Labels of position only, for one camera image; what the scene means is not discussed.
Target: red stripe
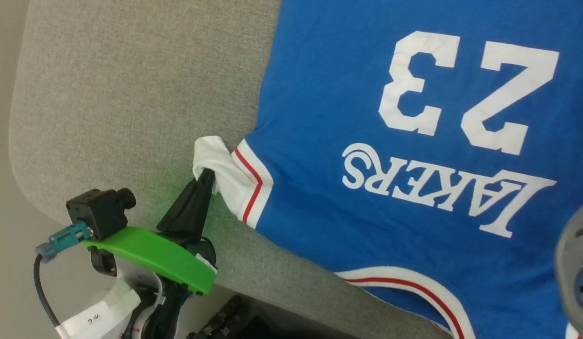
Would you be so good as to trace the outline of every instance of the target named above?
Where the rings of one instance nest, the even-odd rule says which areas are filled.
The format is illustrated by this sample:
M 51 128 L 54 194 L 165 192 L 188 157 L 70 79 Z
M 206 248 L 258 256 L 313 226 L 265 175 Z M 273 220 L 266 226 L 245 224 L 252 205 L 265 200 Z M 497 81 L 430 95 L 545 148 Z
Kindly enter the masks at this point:
M 253 204 L 256 201 L 257 195 L 258 195 L 258 193 L 260 193 L 260 189 L 262 188 L 262 178 L 260 178 L 260 176 L 257 175 L 256 170 L 241 155 L 238 148 L 235 149 L 235 154 L 237 155 L 237 157 L 239 158 L 241 163 L 253 174 L 254 178 L 256 178 L 256 181 L 257 181 L 256 189 L 255 189 L 254 193 L 252 194 L 252 198 L 250 199 L 248 206 L 246 207 L 246 211 L 243 213 L 243 222 L 248 223 L 248 215 L 250 215 L 250 211 L 252 210 Z
M 459 335 L 458 339 L 465 339 L 465 335 L 463 335 L 463 330 L 461 330 L 461 326 L 459 325 L 459 321 L 456 319 L 455 314 L 453 314 L 452 311 L 450 311 L 450 308 L 448 308 L 448 306 L 446 306 L 446 304 L 444 302 L 442 302 L 442 300 L 440 298 L 438 298 L 438 296 L 433 294 L 433 292 L 431 292 L 427 288 L 425 288 L 417 283 L 414 283 L 411 281 L 406 281 L 406 280 L 401 280 L 401 279 L 384 278 L 384 277 L 370 277 L 370 278 L 362 278 L 362 279 L 345 279 L 345 281 L 347 281 L 348 283 L 397 283 L 399 285 L 405 285 L 405 286 L 409 286 L 412 288 L 416 288 L 419 291 L 427 294 L 427 296 L 429 296 L 440 307 L 442 307 L 444 312 L 446 312 L 446 314 L 448 315 L 448 317 L 452 321 L 452 324 L 455 326 L 456 332 Z

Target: blue jersey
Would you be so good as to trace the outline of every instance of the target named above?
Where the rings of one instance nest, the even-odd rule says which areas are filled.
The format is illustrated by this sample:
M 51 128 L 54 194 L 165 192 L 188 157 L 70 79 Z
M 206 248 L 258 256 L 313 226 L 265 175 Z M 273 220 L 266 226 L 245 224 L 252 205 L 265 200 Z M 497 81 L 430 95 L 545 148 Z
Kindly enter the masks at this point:
M 283 0 L 233 159 L 277 245 L 457 339 L 563 339 L 583 0 Z

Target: black cable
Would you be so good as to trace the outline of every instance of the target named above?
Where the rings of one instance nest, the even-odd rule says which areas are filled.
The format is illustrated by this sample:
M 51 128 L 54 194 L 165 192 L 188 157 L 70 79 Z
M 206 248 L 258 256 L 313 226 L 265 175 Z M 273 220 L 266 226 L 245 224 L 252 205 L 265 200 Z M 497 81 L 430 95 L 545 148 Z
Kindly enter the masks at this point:
M 42 285 L 40 284 L 40 260 L 42 260 L 41 255 L 37 255 L 36 260 L 34 260 L 34 286 L 36 287 L 36 293 L 38 294 L 42 308 L 47 313 L 53 326 L 57 327 L 60 325 L 59 320 L 57 320 L 51 306 L 48 305 L 47 297 L 44 296 L 44 291 L 42 291 Z
M 214 244 L 212 244 L 212 241 L 210 239 L 206 238 L 205 236 L 201 236 L 201 240 L 210 244 L 210 246 L 212 246 L 212 248 L 214 249 L 214 265 L 216 265 L 216 247 L 214 247 Z

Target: number 23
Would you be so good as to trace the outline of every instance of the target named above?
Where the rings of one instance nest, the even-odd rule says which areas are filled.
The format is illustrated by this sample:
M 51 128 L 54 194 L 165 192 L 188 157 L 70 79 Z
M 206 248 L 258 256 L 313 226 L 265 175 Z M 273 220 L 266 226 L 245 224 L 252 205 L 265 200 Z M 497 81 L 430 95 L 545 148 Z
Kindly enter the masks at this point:
M 415 54 L 428 53 L 435 59 L 436 66 L 454 67 L 460 39 L 417 31 L 396 43 L 390 65 L 393 82 L 384 86 L 379 105 L 379 114 L 388 127 L 435 134 L 442 109 L 426 105 L 417 116 L 405 116 L 398 108 L 399 97 L 408 91 L 423 91 L 425 80 L 414 77 L 409 70 Z M 505 122 L 502 129 L 488 131 L 483 122 L 553 79 L 558 59 L 558 52 L 486 41 L 481 68 L 499 71 L 502 64 L 513 64 L 526 69 L 465 112 L 461 129 L 470 144 L 519 155 L 526 137 L 526 125 Z

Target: black plastic part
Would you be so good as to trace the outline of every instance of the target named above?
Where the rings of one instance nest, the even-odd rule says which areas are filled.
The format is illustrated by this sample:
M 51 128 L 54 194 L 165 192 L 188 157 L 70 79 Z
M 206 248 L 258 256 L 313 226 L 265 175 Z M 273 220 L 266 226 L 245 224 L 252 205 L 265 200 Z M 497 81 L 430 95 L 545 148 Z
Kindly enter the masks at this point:
M 91 252 L 91 265 L 95 271 L 111 277 L 117 275 L 118 272 L 113 254 L 105 250 L 97 249 L 94 246 L 89 247 L 88 251 Z
M 234 338 L 239 331 L 243 330 L 243 327 L 247 324 L 249 316 L 249 307 L 242 306 L 238 311 L 229 318 L 224 326 L 212 335 L 213 339 L 228 339 Z
M 172 339 L 175 337 L 179 313 L 191 295 L 186 285 L 163 279 L 165 300 L 151 315 L 143 329 L 143 339 Z
M 136 293 L 141 298 L 141 303 L 130 314 L 130 320 L 120 339 L 132 339 L 132 332 L 135 330 L 134 326 L 137 318 L 145 309 L 151 307 L 155 303 L 155 299 L 157 299 L 155 292 L 151 290 L 136 290 Z
M 201 236 L 214 179 L 214 171 L 204 169 L 198 180 L 193 179 L 188 183 L 158 223 L 158 230 L 170 235 Z
M 189 333 L 187 335 L 190 339 L 211 338 L 212 335 L 220 331 L 225 322 L 229 321 L 242 306 L 240 296 L 233 296 L 229 301 L 220 308 L 220 311 L 212 317 L 208 323 L 201 328 L 197 333 Z
M 91 189 L 65 203 L 72 223 L 84 221 L 98 241 L 109 238 L 128 224 L 124 210 L 133 208 L 135 196 L 130 189 L 101 191 Z
M 214 245 L 212 245 L 211 241 L 202 240 L 197 243 L 187 243 L 183 247 L 193 255 L 200 254 L 203 259 L 216 267 L 216 249 L 214 249 Z

